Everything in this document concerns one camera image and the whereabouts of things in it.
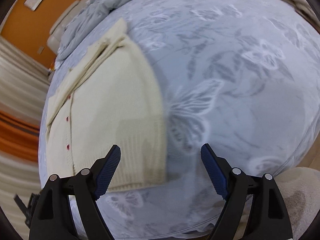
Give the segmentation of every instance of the orange wall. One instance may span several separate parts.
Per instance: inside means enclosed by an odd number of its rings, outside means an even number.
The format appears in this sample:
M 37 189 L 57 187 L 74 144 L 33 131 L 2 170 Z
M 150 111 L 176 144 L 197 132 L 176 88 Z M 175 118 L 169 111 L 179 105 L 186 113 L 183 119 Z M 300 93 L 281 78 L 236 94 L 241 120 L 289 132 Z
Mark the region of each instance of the orange wall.
M 64 10 L 76 0 L 43 0 L 35 11 L 26 7 L 23 4 L 25 1 L 17 1 L 4 24 L 1 36 L 49 68 L 56 57 L 46 45 L 49 31 Z M 38 54 L 40 46 L 44 50 Z

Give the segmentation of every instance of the floral pattern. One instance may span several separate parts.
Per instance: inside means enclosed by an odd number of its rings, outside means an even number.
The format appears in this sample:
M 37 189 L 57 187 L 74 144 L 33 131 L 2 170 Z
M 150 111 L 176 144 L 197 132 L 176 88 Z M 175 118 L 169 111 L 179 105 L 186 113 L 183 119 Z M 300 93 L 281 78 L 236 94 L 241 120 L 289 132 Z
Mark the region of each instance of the floral pattern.
M 132 208 L 143 206 L 142 196 L 138 191 L 129 191 L 125 194 L 109 193 L 104 199 L 121 217 L 133 220 Z
M 163 95 L 168 181 L 107 193 L 97 204 L 115 239 L 207 235 L 223 201 L 197 154 L 200 146 L 209 143 L 251 175 L 295 166 L 320 129 L 319 34 L 280 0 L 132 0 L 60 62 L 48 97 L 121 17 Z M 46 107 L 39 142 L 42 185 Z M 84 232 L 79 220 L 76 227 Z

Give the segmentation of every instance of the metal screw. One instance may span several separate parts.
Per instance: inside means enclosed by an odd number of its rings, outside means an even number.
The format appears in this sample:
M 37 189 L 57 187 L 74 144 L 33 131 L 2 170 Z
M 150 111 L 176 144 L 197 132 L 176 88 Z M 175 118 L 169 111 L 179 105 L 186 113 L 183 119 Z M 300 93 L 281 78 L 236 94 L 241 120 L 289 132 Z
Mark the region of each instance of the metal screw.
M 88 175 L 90 173 L 90 170 L 89 169 L 83 169 L 81 171 L 81 175 Z
M 50 176 L 50 180 L 51 181 L 55 181 L 57 179 L 57 177 L 58 176 L 56 174 L 53 174 L 53 175 Z
M 266 177 L 266 179 L 268 179 L 268 180 L 272 180 L 272 175 L 271 174 L 269 174 L 269 173 L 267 173 L 266 175 L 264 175 L 265 177 Z
M 241 173 L 241 170 L 238 169 L 238 168 L 233 168 L 233 169 L 232 169 L 232 172 L 233 172 L 234 174 L 236 174 L 236 175 L 239 175 L 239 174 Z

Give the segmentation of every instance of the curtain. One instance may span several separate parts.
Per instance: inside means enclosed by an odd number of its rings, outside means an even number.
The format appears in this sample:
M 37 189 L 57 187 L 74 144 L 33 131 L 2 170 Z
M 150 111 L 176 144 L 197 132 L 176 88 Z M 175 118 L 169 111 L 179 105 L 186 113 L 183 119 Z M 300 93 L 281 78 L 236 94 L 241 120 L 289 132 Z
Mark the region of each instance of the curtain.
M 0 110 L 33 125 L 41 122 L 49 70 L 0 36 Z
M 0 151 L 37 163 L 39 127 L 0 111 Z
M 37 163 L 25 161 L 0 151 L 0 206 L 8 220 L 24 239 L 29 238 L 29 228 L 25 216 L 13 198 L 15 194 L 28 204 L 31 193 L 41 190 Z
M 37 157 L 48 73 L 0 36 L 0 205 L 25 240 L 29 229 L 13 198 L 27 205 L 41 189 Z

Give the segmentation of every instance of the orange curtain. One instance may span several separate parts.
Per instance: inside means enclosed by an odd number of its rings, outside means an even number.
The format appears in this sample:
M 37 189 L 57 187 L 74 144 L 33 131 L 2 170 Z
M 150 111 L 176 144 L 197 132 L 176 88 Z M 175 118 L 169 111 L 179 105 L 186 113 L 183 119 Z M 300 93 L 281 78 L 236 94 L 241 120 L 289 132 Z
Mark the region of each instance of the orange curtain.
M 0 111 L 0 151 L 37 162 L 39 127 Z

